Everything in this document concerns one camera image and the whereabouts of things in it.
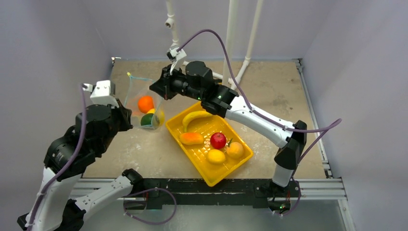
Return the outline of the orange fruit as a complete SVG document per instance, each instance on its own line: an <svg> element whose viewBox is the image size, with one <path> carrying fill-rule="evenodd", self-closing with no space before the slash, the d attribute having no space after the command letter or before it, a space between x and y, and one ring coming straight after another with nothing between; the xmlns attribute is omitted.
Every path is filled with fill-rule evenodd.
<svg viewBox="0 0 408 231"><path fill-rule="evenodd" d="M137 106L140 112L147 114L150 110L154 109L154 100L151 96L145 95L139 98Z"/></svg>

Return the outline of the clear zip top bag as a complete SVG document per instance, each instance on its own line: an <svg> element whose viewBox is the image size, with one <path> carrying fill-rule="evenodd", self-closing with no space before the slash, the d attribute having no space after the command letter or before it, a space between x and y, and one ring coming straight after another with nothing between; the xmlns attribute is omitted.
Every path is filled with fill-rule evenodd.
<svg viewBox="0 0 408 231"><path fill-rule="evenodd" d="M131 124L135 128L158 129L165 121L163 98L150 90L154 80L134 77L127 72L129 88L125 98L125 107L132 111Z"/></svg>

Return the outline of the green avocado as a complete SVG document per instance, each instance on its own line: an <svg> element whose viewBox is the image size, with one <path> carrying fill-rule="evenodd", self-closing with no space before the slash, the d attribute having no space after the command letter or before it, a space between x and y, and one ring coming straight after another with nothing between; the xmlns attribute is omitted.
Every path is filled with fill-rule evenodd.
<svg viewBox="0 0 408 231"><path fill-rule="evenodd" d="M147 113L145 114L141 119L140 119L140 125L141 126L151 126L153 124L152 119L153 119L154 114L153 113Z"/></svg>

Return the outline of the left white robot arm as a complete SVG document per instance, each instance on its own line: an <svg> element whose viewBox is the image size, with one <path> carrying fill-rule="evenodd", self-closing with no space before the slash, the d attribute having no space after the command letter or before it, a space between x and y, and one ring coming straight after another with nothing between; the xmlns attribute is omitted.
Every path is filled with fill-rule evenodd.
<svg viewBox="0 0 408 231"><path fill-rule="evenodd" d="M130 109L122 103L93 104L75 117L75 124L54 140L44 159L43 179L31 211L17 223L25 231L77 231L95 212L113 200L143 192L143 178L133 169L90 194L70 194L86 168L105 153L113 138L132 129Z"/></svg>

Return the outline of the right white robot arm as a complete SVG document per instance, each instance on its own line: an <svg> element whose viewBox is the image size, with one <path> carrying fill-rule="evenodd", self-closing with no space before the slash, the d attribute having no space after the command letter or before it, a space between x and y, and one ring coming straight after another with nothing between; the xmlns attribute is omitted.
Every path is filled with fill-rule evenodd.
<svg viewBox="0 0 408 231"><path fill-rule="evenodd" d="M268 138L278 147L271 192L281 196L288 191L307 141L305 122L283 121L247 103L243 94L217 83L212 70L201 61L189 63L184 72L172 70L170 65L164 67L149 89L165 100L178 94L198 100L205 111L239 122Z"/></svg>

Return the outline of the yellow banana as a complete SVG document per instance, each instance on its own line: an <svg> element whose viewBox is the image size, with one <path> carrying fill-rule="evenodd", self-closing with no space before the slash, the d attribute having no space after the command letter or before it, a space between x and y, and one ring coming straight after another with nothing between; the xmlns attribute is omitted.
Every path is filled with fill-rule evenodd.
<svg viewBox="0 0 408 231"><path fill-rule="evenodd" d="M186 116L184 116L184 118L182 120L183 131L187 132L188 125L193 120L199 119L199 118L208 118L208 117L211 117L211 116L213 116L213 115L211 113L207 112L207 111L193 111L193 112L188 113Z"/></svg>

